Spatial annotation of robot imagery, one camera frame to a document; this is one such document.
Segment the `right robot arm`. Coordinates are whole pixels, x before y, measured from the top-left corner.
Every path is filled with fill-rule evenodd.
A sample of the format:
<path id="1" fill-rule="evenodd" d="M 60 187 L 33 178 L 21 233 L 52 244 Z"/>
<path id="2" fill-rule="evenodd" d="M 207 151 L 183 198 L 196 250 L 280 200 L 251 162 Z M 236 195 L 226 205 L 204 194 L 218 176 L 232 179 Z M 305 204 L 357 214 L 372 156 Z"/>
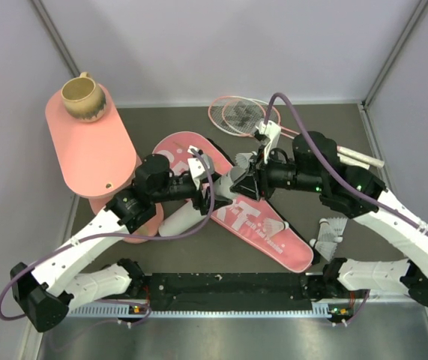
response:
<path id="1" fill-rule="evenodd" d="M 292 157 L 261 138 L 258 151 L 236 154 L 244 174 L 232 191 L 252 200 L 267 200 L 276 189 L 317 193 L 322 205 L 377 233 L 405 256 L 393 262 L 334 258 L 323 270 L 325 291 L 334 297 L 348 290 L 400 293 L 428 308 L 428 223 L 368 169 L 341 163 L 337 144 L 323 134 L 295 137 Z"/>

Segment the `white shuttlecock tube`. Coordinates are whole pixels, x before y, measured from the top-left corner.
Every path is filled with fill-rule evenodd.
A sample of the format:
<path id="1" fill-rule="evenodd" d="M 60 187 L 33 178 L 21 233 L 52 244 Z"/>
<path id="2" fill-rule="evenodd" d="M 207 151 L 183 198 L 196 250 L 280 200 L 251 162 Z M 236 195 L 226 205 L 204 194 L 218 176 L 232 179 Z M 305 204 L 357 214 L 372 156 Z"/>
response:
<path id="1" fill-rule="evenodd" d="M 234 166 L 226 174 L 229 174 L 232 183 L 246 170 L 239 166 Z M 226 197 L 234 200 L 238 195 L 229 190 L 216 190 L 214 188 L 215 197 Z M 205 215 L 201 215 L 192 205 L 192 202 L 187 202 L 180 209 L 170 215 L 166 220 L 162 222 L 158 230 L 159 235 L 162 237 L 176 236 L 189 230 L 194 225 L 198 224 L 205 218 Z"/>

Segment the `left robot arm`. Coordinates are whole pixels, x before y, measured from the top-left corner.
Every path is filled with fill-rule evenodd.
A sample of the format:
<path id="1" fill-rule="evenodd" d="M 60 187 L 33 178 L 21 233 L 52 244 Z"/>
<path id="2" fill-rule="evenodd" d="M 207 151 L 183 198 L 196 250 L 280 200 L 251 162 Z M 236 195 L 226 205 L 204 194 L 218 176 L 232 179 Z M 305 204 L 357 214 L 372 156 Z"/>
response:
<path id="1" fill-rule="evenodd" d="M 183 200 L 192 208 L 172 232 L 157 240 L 181 239 L 201 229 L 212 213 L 232 203 L 235 168 L 219 174 L 213 160 L 195 150 L 187 169 L 175 174 L 163 154 L 150 154 L 136 169 L 131 185 L 116 193 L 94 219 L 50 256 L 10 270 L 13 299 L 34 328 L 47 332 L 70 311 L 108 296 L 136 297 L 144 287 L 136 262 L 121 259 L 91 274 L 83 269 L 114 244 L 136 237 L 157 213 L 157 205 Z"/>

